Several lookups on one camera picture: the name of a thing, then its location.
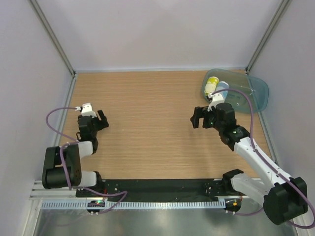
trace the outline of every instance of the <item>teal transparent container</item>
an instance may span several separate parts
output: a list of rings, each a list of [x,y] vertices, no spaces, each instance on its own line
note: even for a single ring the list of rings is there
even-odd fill
[[[237,89],[244,92],[249,97],[255,113],[261,112],[266,108],[269,89],[268,85],[262,79],[222,69],[212,69],[207,72],[201,88],[202,95],[206,100],[204,90],[208,78],[212,76],[218,77],[220,81],[227,82],[230,89]],[[250,107],[245,97],[237,92],[229,91],[225,102],[230,103],[235,111],[250,113]]]

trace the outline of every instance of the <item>wooden table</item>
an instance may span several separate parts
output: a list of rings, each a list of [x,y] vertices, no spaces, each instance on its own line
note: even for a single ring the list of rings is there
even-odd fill
[[[110,124],[98,132],[96,154],[82,169],[103,178],[217,178],[232,169],[257,174],[224,145],[215,129],[193,129],[195,106],[206,106],[200,89],[206,71],[115,72],[79,74],[71,107],[91,102]],[[69,111],[64,133],[75,137],[78,112]],[[249,130],[250,115],[237,113]],[[258,115],[254,138],[268,154]]]

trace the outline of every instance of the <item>white backdrop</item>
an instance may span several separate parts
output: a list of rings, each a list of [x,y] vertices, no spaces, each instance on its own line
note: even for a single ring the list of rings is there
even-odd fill
[[[71,76],[28,1],[1,1],[0,32],[0,235],[20,236]]]
[[[254,65],[270,94],[263,112],[281,167],[300,176],[315,204],[315,1],[292,1]],[[313,221],[309,210],[306,224]],[[315,235],[312,229],[308,235]]]
[[[245,68],[280,0],[38,0],[75,70]]]

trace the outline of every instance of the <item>gray floor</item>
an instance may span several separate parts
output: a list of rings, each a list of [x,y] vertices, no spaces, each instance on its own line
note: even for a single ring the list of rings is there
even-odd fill
[[[258,206],[243,200],[241,212]],[[222,209],[117,210],[84,216],[85,210],[42,210],[36,236],[296,236],[288,224],[276,226],[262,212],[251,217]],[[67,224],[59,227],[56,224]]]

